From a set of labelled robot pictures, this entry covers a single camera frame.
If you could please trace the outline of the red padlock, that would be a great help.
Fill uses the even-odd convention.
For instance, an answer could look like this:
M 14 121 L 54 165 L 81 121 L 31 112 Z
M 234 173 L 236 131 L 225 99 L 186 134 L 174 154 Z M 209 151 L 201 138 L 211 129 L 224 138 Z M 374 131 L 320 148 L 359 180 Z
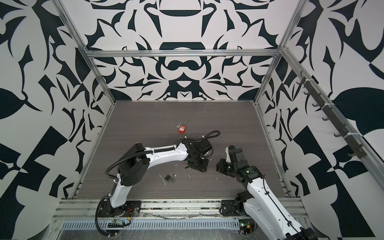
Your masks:
M 180 123 L 179 125 L 177 125 L 178 132 L 181 134 L 184 134 L 186 129 L 187 129 L 187 125 L 188 125 L 187 122 L 183 122 L 183 123 Z

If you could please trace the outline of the black padlock with keys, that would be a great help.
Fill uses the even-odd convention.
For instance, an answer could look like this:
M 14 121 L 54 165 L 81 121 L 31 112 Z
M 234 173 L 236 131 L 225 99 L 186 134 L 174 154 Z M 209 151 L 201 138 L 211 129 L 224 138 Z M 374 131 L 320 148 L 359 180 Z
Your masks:
M 176 174 L 174 174 L 174 173 L 169 173 L 166 176 L 161 176 L 161 175 L 159 175 L 159 176 L 161 177 L 165 186 L 167 185 L 167 183 L 174 183 L 176 181 L 176 179 L 175 179 Z

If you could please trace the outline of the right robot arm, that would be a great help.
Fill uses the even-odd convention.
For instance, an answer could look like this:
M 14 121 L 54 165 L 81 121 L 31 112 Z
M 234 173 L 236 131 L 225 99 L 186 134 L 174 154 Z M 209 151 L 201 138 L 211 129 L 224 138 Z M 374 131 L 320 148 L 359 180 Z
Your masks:
M 270 240 L 316 240 L 312 228 L 304 228 L 285 209 L 270 189 L 265 176 L 255 166 L 249 165 L 241 148 L 229 146 L 227 157 L 217 163 L 217 172 L 236 178 L 245 191 L 232 201 L 222 201 L 219 208 L 223 216 L 246 216 L 252 220 L 241 225 L 243 234 L 260 228 Z

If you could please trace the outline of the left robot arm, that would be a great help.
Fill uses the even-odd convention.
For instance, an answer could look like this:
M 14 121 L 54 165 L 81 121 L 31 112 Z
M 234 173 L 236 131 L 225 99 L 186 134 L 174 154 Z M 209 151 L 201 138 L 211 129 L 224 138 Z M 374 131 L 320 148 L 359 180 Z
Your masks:
M 221 134 L 214 130 L 198 139 L 179 138 L 174 145 L 149 148 L 137 143 L 118 161 L 105 170 L 105 176 L 112 179 L 112 191 L 100 200 L 95 218 L 102 217 L 101 210 L 107 211 L 107 217 L 116 217 L 126 210 L 127 196 L 133 185 L 139 183 L 146 171 L 157 165 L 170 162 L 187 162 L 186 168 L 206 172 L 209 157 L 214 149 L 209 141 Z

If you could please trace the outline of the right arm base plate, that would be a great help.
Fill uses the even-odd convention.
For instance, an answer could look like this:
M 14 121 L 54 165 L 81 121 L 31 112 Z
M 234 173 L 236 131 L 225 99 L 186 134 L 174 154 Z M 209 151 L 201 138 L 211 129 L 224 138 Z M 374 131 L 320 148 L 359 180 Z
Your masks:
M 222 200 L 219 212 L 224 217 L 240 216 L 243 213 L 235 200 Z

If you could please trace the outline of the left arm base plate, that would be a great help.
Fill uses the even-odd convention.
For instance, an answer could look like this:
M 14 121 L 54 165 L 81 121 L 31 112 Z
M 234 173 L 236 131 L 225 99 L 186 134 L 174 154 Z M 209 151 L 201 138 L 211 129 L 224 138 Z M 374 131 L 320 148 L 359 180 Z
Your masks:
M 112 208 L 110 200 L 105 200 L 96 215 L 99 218 L 133 217 L 140 213 L 141 205 L 141 201 L 126 201 L 124 205 Z

